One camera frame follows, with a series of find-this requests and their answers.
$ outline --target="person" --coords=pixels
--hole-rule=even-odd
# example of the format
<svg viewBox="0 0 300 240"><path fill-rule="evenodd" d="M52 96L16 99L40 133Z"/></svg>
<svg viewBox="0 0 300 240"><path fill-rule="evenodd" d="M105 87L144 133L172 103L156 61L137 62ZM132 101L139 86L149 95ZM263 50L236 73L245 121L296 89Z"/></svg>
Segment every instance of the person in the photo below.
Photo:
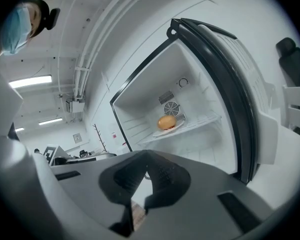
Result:
<svg viewBox="0 0 300 240"><path fill-rule="evenodd" d="M21 0L0 28L0 56L18 53L45 28L51 30L60 12L56 8L53 10L57 13L50 13L43 0Z"/></svg>
<svg viewBox="0 0 300 240"><path fill-rule="evenodd" d="M40 153L40 150L39 150L38 148L36 148L36 149L34 150L34 153L35 153L35 154L40 154L40 155L42 155L42 154Z"/></svg>

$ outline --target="fan grille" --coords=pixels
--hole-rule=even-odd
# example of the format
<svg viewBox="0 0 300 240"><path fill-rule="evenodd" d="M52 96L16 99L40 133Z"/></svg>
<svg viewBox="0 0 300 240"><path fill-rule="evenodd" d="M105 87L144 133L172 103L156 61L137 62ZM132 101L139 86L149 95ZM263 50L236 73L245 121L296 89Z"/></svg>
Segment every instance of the fan grille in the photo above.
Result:
<svg viewBox="0 0 300 240"><path fill-rule="evenodd" d="M164 94L162 94L159 97L159 102L162 105L162 104L166 103L167 101L171 100L173 97L174 97L174 94L170 90L168 90L167 92L165 92Z"/></svg>
<svg viewBox="0 0 300 240"><path fill-rule="evenodd" d="M185 117L185 115L184 114L179 114L179 115L177 115L176 117L175 117L175 119L176 119L176 121L178 122L178 121L186 121L186 117Z"/></svg>
<svg viewBox="0 0 300 240"><path fill-rule="evenodd" d="M164 105L164 113L168 116L176 116L179 112L179 105L174 102L167 102Z"/></svg>

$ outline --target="wire shelf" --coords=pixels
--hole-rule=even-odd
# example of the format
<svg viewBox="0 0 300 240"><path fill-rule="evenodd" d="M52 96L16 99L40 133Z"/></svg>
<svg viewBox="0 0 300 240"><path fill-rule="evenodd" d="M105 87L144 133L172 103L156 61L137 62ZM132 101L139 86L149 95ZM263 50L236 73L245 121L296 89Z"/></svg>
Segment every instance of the wire shelf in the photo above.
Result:
<svg viewBox="0 0 300 240"><path fill-rule="evenodd" d="M218 121L219 119L221 119L221 116L212 112L209 115L203 115L203 116L198 117L197 119L193 119L193 120L186 122L186 124L183 127L180 127L178 129L176 129L175 131L172 131L171 133L168 133L166 135L162 135L159 137L153 137L152 135L150 135L147 138L139 141L137 144L145 144L145 143L155 142L155 141L163 140L163 139L166 139L166 138L178 135L178 134L183 134L188 131L197 129L199 127L206 126L210 123Z"/></svg>

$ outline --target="ceiling light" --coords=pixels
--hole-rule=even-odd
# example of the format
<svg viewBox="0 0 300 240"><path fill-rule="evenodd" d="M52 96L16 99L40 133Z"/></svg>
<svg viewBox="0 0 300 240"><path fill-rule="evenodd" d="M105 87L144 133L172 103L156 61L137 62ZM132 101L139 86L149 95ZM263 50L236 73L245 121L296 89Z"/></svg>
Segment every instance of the ceiling light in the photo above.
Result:
<svg viewBox="0 0 300 240"><path fill-rule="evenodd" d="M39 125L46 125L46 124L50 124L50 123L54 123L54 122L58 122L58 121L62 121L62 118L57 118L57 119L53 119L53 120L49 120L49 121L45 121L45 122L40 122Z"/></svg>
<svg viewBox="0 0 300 240"><path fill-rule="evenodd" d="M36 76L36 77L12 81L9 82L9 84L12 88L19 88L24 86L32 86L32 85L51 83L51 82L52 82L51 75L44 75L44 76Z"/></svg>
<svg viewBox="0 0 300 240"><path fill-rule="evenodd" d="M20 132L20 131L23 131L25 128L21 127L21 128L18 128L18 129L15 129L15 132Z"/></svg>

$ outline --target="blue surgical mask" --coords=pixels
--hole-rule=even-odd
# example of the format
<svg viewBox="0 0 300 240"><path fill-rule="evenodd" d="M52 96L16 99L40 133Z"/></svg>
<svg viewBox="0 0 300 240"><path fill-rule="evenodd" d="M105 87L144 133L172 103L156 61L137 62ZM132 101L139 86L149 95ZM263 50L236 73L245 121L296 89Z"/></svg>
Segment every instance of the blue surgical mask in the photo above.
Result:
<svg viewBox="0 0 300 240"><path fill-rule="evenodd" d="M1 29L3 54L13 55L27 43L31 31L30 15L27 7L15 7L8 15Z"/></svg>

